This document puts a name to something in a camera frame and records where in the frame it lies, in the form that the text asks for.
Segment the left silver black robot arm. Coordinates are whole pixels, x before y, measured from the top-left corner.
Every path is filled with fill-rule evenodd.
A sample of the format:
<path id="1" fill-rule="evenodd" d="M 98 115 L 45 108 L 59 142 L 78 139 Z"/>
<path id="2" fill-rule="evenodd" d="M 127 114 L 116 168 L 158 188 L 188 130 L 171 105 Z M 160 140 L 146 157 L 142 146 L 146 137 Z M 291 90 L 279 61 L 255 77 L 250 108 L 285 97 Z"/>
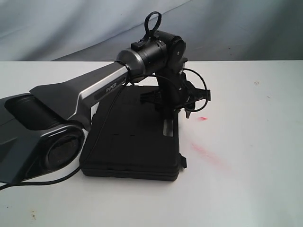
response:
<path id="1" fill-rule="evenodd" d="M 178 113 L 196 112 L 209 89 L 186 78 L 181 37 L 148 31 L 115 62 L 0 101 L 0 180 L 6 186 L 60 170 L 75 158 L 88 176 L 173 181 Z"/>

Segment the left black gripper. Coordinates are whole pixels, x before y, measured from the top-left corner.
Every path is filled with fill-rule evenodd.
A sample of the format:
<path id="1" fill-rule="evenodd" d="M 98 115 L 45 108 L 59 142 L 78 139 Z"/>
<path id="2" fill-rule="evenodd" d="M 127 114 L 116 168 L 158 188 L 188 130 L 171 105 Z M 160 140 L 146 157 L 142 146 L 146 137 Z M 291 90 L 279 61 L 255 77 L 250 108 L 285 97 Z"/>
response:
<path id="1" fill-rule="evenodd" d="M 202 81 L 204 88 L 196 88 L 186 78 L 184 71 L 195 73 Z M 177 112 L 176 109 L 185 109 L 186 118 L 190 117 L 192 112 L 199 112 L 204 109 L 211 101 L 211 91 L 207 89 L 202 76 L 192 69 L 183 68 L 178 72 L 169 68 L 164 68 L 153 74 L 142 74 L 141 78 L 154 77 L 157 79 L 158 88 L 151 92 L 140 95 L 142 103 L 152 103 L 159 108 L 164 109 L 164 119 L 174 122 Z"/>

